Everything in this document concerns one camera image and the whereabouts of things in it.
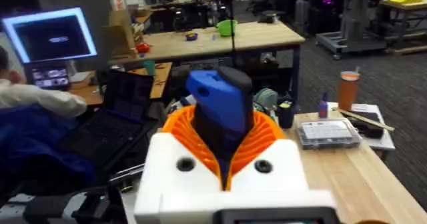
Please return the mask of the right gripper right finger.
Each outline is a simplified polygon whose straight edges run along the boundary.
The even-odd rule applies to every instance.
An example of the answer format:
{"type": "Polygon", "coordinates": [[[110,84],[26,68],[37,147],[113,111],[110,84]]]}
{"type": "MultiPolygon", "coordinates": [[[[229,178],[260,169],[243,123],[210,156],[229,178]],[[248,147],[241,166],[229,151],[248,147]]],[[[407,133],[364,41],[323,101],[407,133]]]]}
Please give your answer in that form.
{"type": "Polygon", "coordinates": [[[266,114],[254,111],[254,126],[232,157],[232,189],[307,188],[297,143],[266,114]]]}

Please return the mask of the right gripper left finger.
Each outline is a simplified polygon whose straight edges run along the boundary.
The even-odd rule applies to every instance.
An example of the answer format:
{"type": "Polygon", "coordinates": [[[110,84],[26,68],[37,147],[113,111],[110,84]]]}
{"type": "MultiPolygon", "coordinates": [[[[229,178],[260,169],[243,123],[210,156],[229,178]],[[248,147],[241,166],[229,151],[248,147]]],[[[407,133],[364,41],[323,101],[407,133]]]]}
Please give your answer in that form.
{"type": "Polygon", "coordinates": [[[150,140],[135,200],[137,223],[211,223],[222,192],[220,166],[191,122],[195,106],[174,111],[150,140]]]}

